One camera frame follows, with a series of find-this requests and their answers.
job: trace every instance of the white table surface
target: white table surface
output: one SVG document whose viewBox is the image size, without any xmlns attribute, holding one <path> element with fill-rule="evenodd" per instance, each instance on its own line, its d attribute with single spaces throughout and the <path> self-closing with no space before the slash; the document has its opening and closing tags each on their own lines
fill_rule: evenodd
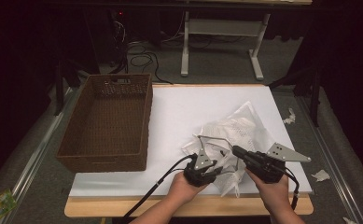
<svg viewBox="0 0 363 224">
<path fill-rule="evenodd" d="M 268 87 L 156 86 L 153 91 L 149 122 L 147 169 L 144 172 L 78 173 L 69 196 L 145 195 L 168 169 L 186 156 L 181 147 L 192 140 L 193 134 L 199 133 L 204 124 L 231 115 L 247 101 L 252 103 L 274 141 L 294 148 Z M 188 161 L 184 161 L 178 167 L 185 168 Z M 287 162 L 286 166 L 299 180 L 300 192 L 311 192 L 312 189 L 300 163 Z M 174 174 L 169 175 L 153 195 L 165 195 Z M 290 192 L 294 188 L 294 183 L 290 181 Z M 254 182 L 247 174 L 244 175 L 239 189 L 242 194 L 258 193 Z M 214 185 L 209 185 L 201 194 L 218 195 L 219 191 Z"/>
</svg>

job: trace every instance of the power cord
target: power cord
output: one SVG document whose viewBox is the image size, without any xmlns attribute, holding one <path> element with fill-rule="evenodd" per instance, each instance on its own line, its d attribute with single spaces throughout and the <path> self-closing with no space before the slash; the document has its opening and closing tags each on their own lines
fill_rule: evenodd
<svg viewBox="0 0 363 224">
<path fill-rule="evenodd" d="M 129 53 L 131 55 L 134 55 L 133 57 L 131 57 L 131 65 L 133 66 L 136 66 L 136 67 L 143 67 L 143 70 L 142 70 L 142 73 L 144 73 L 144 71 L 146 70 L 146 68 L 151 65 L 152 63 L 155 62 L 156 64 L 156 67 L 155 67 L 155 72 L 154 72 L 154 76 L 156 77 L 156 79 L 160 82 L 164 82 L 164 83 L 168 83 L 168 84 L 171 84 L 173 85 L 172 82 L 168 81 L 168 80 L 165 80 L 165 79 L 162 79 L 158 76 L 158 70 L 159 70 L 159 60 L 158 60 L 158 57 L 155 53 L 153 52 L 149 52 L 149 51 L 146 51 L 146 48 L 143 47 L 143 46 L 131 46 L 128 51 L 130 51 L 132 48 L 137 48 L 137 47 L 140 47 L 142 48 L 141 51 L 139 52 L 136 52 L 136 53 Z M 142 58 L 145 58 L 147 59 L 147 61 L 145 63 L 137 63 L 136 60 L 138 59 L 142 59 Z"/>
<path fill-rule="evenodd" d="M 235 38 L 232 40 L 225 40 L 225 39 L 217 38 L 219 36 L 223 36 L 223 35 L 191 35 L 191 37 L 193 39 L 195 39 L 195 41 L 197 41 L 199 43 L 203 43 L 203 42 L 207 41 L 207 43 L 205 43 L 205 45 L 201 46 L 201 47 L 196 47 L 196 46 L 191 45 L 191 43 L 189 43 L 189 47 L 192 49 L 205 49 L 205 48 L 208 48 L 213 43 L 237 43 L 237 42 L 241 42 L 246 39 L 245 36 L 235 36 Z"/>
<path fill-rule="evenodd" d="M 298 202 L 298 197 L 299 197 L 299 189 L 300 189 L 300 182 L 298 182 L 297 178 L 295 177 L 294 173 L 292 173 L 292 171 L 290 171 L 288 168 L 286 168 L 286 170 L 282 170 L 279 169 L 276 166 L 272 166 L 272 168 L 281 171 L 282 173 L 284 173 L 286 176 L 288 176 L 288 178 L 290 178 L 292 181 L 294 181 L 295 183 L 295 188 L 294 188 L 294 196 L 292 197 L 292 203 L 291 203 L 291 208 L 292 210 L 295 210 L 295 208 L 297 207 L 297 202 Z"/>
<path fill-rule="evenodd" d="M 123 69 L 125 72 L 128 72 L 128 59 L 127 59 L 127 39 L 128 36 L 126 34 L 125 26 L 117 21 L 115 18 L 112 17 L 112 13 L 108 10 L 108 17 L 112 22 L 112 37 L 114 39 L 115 44 L 115 51 L 118 54 L 119 64 L 117 68 L 109 72 L 110 74 L 117 74 L 118 72 L 122 71 Z"/>
</svg>

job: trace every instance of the wicker basket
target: wicker basket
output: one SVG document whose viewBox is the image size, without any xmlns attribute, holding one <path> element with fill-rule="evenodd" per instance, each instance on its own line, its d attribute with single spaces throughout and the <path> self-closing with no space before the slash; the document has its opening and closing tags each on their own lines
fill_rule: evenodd
<svg viewBox="0 0 363 224">
<path fill-rule="evenodd" d="M 147 167 L 151 75 L 92 75 L 78 98 L 57 159 L 76 173 Z"/>
</svg>

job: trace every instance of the person's right hand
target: person's right hand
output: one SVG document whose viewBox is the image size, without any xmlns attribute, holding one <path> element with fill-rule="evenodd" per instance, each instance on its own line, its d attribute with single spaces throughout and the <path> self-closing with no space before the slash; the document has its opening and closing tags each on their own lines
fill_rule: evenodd
<svg viewBox="0 0 363 224">
<path fill-rule="evenodd" d="M 251 171 L 245 169 L 256 183 L 265 208 L 278 224 L 300 224 L 303 220 L 291 208 L 288 199 L 288 176 L 283 175 L 278 183 L 266 184 Z"/>
<path fill-rule="evenodd" d="M 288 199 L 288 177 L 283 175 L 278 183 L 266 184 L 248 169 L 245 169 L 256 183 L 259 195 L 270 213 L 277 213 L 285 208 L 291 208 Z"/>
</svg>

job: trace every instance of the white table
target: white table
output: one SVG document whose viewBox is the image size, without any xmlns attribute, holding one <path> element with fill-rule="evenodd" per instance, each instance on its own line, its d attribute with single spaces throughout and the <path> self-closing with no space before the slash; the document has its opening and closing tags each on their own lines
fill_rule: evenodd
<svg viewBox="0 0 363 224">
<path fill-rule="evenodd" d="M 121 217 L 179 159 L 185 156 L 181 147 L 192 135 L 211 121 L 224 119 L 242 104 L 250 101 L 264 127 L 274 140 L 293 148 L 272 93 L 261 85 L 199 85 L 155 86 L 149 122 L 147 169 L 144 172 L 77 174 L 65 213 L 69 217 Z M 313 207 L 307 195 L 312 191 L 300 163 L 286 166 L 300 182 L 302 194 L 297 213 L 311 214 Z M 154 197 L 140 207 L 138 216 L 167 193 L 173 177 L 169 175 L 154 192 Z M 290 192 L 294 185 L 290 181 Z M 193 202 L 180 209 L 176 216 L 248 216 L 267 214 L 254 182 L 244 176 L 241 198 L 232 192 L 221 198 L 214 185 L 208 186 Z M 205 206 L 207 209 L 194 209 Z"/>
</svg>

